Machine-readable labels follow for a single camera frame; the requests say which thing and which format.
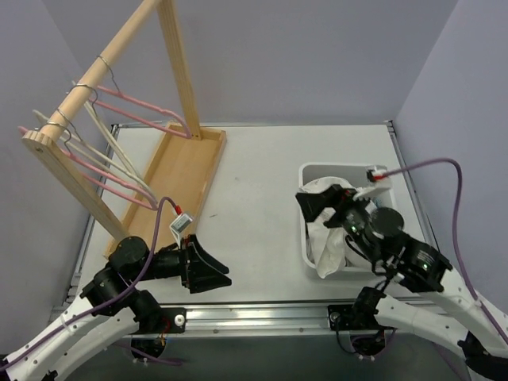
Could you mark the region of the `cream white garment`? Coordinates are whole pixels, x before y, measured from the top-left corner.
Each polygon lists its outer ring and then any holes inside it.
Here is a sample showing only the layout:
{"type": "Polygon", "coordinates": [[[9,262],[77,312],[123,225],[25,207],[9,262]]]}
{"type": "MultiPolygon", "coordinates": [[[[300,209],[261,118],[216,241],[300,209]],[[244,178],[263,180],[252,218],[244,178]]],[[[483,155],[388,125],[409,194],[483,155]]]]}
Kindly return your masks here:
{"type": "Polygon", "coordinates": [[[310,258],[314,262],[317,276],[321,279],[331,279],[333,275],[338,275],[347,268],[369,270],[371,266],[347,245],[343,228],[328,229],[324,226],[334,213],[333,208],[325,208],[314,222],[306,224],[306,243],[310,247],[310,258]]]}

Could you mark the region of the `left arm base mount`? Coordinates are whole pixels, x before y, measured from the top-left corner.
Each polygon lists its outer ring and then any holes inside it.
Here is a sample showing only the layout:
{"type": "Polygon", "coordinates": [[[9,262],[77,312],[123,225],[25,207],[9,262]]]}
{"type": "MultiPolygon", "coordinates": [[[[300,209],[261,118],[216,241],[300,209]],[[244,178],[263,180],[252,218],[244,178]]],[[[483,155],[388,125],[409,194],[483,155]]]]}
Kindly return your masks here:
{"type": "Polygon", "coordinates": [[[185,332],[187,323],[187,310],[182,307],[163,308],[154,317],[140,323],[140,328],[130,341],[130,352],[135,358],[141,359],[142,353],[154,358],[160,358],[172,334],[185,332]]]}

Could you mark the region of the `white plastic basket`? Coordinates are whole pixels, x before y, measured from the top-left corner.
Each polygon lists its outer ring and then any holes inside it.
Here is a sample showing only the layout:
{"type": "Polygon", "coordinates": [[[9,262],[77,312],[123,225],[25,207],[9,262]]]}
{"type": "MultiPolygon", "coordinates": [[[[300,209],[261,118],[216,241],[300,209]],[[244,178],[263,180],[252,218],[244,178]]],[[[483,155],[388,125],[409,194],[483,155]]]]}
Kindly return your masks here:
{"type": "MultiPolygon", "coordinates": [[[[387,167],[382,164],[344,164],[344,163],[326,163],[326,162],[308,162],[299,168],[298,172],[298,187],[303,188],[307,183],[311,183],[316,179],[325,177],[337,177],[348,180],[354,187],[367,187],[370,182],[367,177],[368,169],[373,167],[380,168],[386,171],[387,167]]],[[[305,264],[306,275],[311,279],[318,279],[318,272],[316,264],[314,263],[314,254],[312,253],[307,224],[303,216],[300,215],[300,234],[301,234],[301,248],[302,248],[302,261],[305,264]]],[[[347,264],[341,271],[334,272],[328,275],[325,280],[338,280],[345,279],[347,276],[360,276],[372,277],[369,268],[355,264],[347,264]]]]}

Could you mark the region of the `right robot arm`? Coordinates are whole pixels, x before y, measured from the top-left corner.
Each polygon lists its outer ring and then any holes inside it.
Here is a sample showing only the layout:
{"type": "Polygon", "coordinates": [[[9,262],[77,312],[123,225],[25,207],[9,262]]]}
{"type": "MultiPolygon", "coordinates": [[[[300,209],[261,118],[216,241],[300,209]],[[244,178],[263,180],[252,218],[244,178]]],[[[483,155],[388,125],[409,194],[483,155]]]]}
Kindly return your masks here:
{"type": "Polygon", "coordinates": [[[427,297],[445,315],[400,302],[384,289],[363,287],[349,318],[368,328],[402,329],[457,354],[469,369],[490,380],[507,378],[507,316],[483,311],[468,293],[460,273],[432,246],[405,233],[402,215],[389,207],[368,209],[369,199],[354,188],[332,185],[318,194],[298,192],[304,221],[315,221],[327,208],[327,228],[342,228],[366,256],[371,270],[390,283],[427,297]]]}

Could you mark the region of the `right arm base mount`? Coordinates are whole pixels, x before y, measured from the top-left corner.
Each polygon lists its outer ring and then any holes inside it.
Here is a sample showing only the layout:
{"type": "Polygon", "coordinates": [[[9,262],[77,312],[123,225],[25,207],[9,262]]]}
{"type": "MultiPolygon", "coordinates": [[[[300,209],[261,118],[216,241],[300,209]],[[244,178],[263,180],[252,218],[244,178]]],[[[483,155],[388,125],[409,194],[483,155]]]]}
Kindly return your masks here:
{"type": "Polygon", "coordinates": [[[340,349],[361,360],[374,360],[394,340],[396,329],[380,325],[371,312],[360,312],[353,304],[327,306],[329,328],[340,349]]]}

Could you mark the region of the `aluminium front rail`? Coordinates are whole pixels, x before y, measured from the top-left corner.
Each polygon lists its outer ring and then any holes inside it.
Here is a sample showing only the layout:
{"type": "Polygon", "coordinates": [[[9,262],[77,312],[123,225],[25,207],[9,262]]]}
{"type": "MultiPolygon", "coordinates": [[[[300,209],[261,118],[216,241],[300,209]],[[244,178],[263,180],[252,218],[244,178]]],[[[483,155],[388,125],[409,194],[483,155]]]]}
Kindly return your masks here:
{"type": "MultiPolygon", "coordinates": [[[[298,337],[328,335],[329,328],[327,306],[332,304],[353,304],[353,300],[321,300],[311,302],[281,303],[233,303],[233,304],[182,304],[163,303],[160,308],[182,307],[187,310],[185,338],[205,337],[298,337]]],[[[109,333],[119,329],[118,337],[135,336],[139,324],[134,313],[124,308],[112,317],[81,317],[75,322],[71,318],[82,310],[88,310],[86,301],[75,301],[61,309],[63,317],[52,315],[53,322],[63,326],[64,333],[84,337],[97,331],[109,333]]]]}

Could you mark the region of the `wire hanger white shirt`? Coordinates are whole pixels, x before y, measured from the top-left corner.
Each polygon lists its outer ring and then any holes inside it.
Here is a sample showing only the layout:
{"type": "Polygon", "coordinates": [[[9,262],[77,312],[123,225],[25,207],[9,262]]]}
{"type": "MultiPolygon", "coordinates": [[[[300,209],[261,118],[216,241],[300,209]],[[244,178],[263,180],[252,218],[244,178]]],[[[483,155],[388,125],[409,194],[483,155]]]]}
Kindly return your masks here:
{"type": "Polygon", "coordinates": [[[142,197],[146,198],[149,203],[157,203],[155,194],[141,178],[139,171],[133,166],[132,161],[124,153],[121,146],[114,139],[112,133],[95,113],[93,103],[89,101],[85,102],[84,108],[98,127],[99,132],[106,138],[107,143],[113,149],[114,154],[121,161],[121,164],[114,163],[106,154],[101,153],[95,147],[88,144],[77,132],[68,133],[69,138],[65,139],[64,145],[70,145],[89,161],[82,161],[74,154],[71,154],[71,158],[75,160],[76,163],[89,168],[91,171],[95,171],[101,176],[120,184],[124,188],[137,192],[142,197]]]}

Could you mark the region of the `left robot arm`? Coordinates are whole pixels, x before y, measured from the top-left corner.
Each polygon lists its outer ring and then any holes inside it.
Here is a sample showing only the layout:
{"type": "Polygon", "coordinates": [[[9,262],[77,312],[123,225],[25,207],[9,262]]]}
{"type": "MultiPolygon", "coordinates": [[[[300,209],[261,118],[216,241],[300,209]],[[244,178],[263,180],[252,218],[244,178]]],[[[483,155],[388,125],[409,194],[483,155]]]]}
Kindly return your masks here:
{"type": "Polygon", "coordinates": [[[177,277],[192,294],[229,287],[229,268],[191,234],[151,251],[141,237],[123,239],[105,267],[40,334],[1,361],[3,380],[63,379],[98,351],[132,333],[164,324],[164,311],[139,282],[177,277]]]}

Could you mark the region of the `wooden clothes rack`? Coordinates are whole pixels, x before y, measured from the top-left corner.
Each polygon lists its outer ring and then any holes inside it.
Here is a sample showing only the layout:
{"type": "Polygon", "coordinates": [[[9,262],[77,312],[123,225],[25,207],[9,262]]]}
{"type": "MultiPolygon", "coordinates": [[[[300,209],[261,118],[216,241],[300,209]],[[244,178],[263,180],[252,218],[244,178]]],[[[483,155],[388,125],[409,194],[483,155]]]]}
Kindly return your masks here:
{"type": "Polygon", "coordinates": [[[143,1],[72,86],[51,117],[41,119],[40,123],[40,129],[20,129],[25,146],[111,235],[114,243],[130,233],[146,237],[164,196],[173,197],[177,203],[174,212],[163,213],[164,222],[170,222],[181,210],[199,217],[226,142],[225,131],[200,125],[172,1],[143,1]],[[104,76],[112,73],[112,64],[152,12],[157,12],[160,20],[183,115],[131,97],[119,88],[109,89],[102,85],[104,76]],[[81,109],[85,109],[87,101],[93,103],[94,111],[96,107],[102,107],[163,134],[146,172],[140,175],[155,194],[157,203],[149,203],[137,192],[71,158],[74,154],[82,161],[89,161],[70,145],[64,145],[68,133],[77,132],[71,122],[81,109]]]}

